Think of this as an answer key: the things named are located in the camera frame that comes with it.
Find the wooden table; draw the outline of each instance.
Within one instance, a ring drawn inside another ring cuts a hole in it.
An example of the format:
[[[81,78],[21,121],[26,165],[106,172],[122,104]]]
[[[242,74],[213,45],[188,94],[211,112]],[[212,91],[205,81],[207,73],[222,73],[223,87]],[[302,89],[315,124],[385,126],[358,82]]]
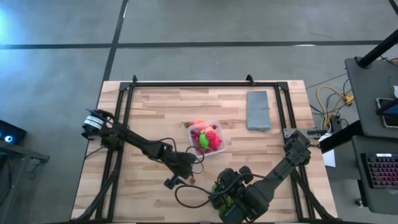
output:
[[[308,103],[304,82],[288,81],[294,115],[298,128],[315,125]],[[98,108],[114,113],[120,82],[105,82]],[[272,129],[267,132],[246,129],[246,93],[267,91]],[[284,102],[287,126],[289,116]],[[273,87],[144,87],[134,88],[129,115],[131,129],[150,140],[174,138],[177,150],[188,146],[184,122],[203,119],[218,120],[227,141],[226,152],[206,157],[205,170],[196,175],[196,185],[211,189],[217,175],[225,168],[238,170],[246,165],[253,173],[266,175],[284,157],[284,145],[278,108]],[[99,141],[88,146],[88,152],[98,148]],[[174,191],[164,187],[171,171],[162,164],[148,160],[139,149],[125,144],[118,196],[114,211],[115,222],[220,222],[218,212],[210,204],[202,208],[182,207],[174,198]],[[310,148],[312,155],[306,166],[310,188],[316,198],[333,216],[337,216],[321,152]],[[106,150],[92,154],[84,163],[76,195],[72,218],[78,217],[94,199],[101,185]],[[207,195],[195,189],[178,192],[183,202],[196,205]],[[305,200],[300,190],[302,207],[307,217]],[[275,191],[268,212],[257,222],[296,221],[290,179],[285,179]]]

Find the rgb keyboard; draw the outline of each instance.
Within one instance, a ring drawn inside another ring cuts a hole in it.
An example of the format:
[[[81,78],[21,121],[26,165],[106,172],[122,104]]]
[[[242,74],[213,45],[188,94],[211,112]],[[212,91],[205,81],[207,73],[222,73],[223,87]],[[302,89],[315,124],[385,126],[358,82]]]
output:
[[[398,189],[398,154],[362,154],[372,188]]]

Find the plastic container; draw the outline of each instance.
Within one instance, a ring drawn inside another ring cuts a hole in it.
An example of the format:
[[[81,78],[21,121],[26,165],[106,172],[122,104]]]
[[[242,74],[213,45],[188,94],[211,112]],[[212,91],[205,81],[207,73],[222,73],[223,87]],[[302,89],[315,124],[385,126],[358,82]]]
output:
[[[191,131],[200,132],[203,129],[203,126],[212,127],[213,125],[215,125],[217,127],[214,131],[220,137],[221,144],[218,147],[217,151],[207,152],[207,153],[204,152],[204,156],[214,155],[214,154],[217,154],[217,153],[220,153],[220,152],[224,152],[226,150],[226,141],[225,141],[224,136],[223,136],[223,129],[221,128],[220,122],[218,122],[218,121],[207,121],[207,122],[204,122],[202,124],[192,125],[192,126],[190,126],[188,128],[188,137],[189,137],[190,145],[191,146],[198,146],[198,144],[196,142],[194,142],[194,140],[191,137]],[[200,154],[200,152],[197,152],[197,149],[191,149],[191,150],[189,150],[189,152],[194,153],[199,159],[202,157],[202,154]]]

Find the gray cloth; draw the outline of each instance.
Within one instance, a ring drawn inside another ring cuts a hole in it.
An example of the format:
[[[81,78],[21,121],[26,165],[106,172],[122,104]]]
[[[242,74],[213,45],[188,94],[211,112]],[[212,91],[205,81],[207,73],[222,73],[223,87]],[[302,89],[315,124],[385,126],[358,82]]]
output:
[[[271,129],[266,91],[248,92],[246,108],[248,130],[268,131]]]

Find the gray floor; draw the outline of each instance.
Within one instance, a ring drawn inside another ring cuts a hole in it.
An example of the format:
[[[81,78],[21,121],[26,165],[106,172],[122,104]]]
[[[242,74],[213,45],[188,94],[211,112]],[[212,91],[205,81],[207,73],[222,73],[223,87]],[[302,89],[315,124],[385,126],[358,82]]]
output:
[[[111,43],[122,0],[0,1],[0,44]],[[130,0],[120,36],[129,42],[381,40],[398,28],[386,0]],[[118,49],[110,80],[305,80],[313,86],[345,73],[344,59],[374,46]],[[109,49],[0,50],[0,119],[28,131],[27,147],[51,155],[26,178],[15,223],[70,218],[87,142],[86,108],[98,99]],[[393,48],[386,57],[398,55]],[[343,75],[323,83],[341,89]],[[307,90],[319,108],[315,93]],[[321,94],[325,101],[327,90]],[[355,105],[343,108],[349,122]],[[315,125],[321,117],[314,115]],[[358,208],[355,181],[330,179],[339,217],[395,223]]]

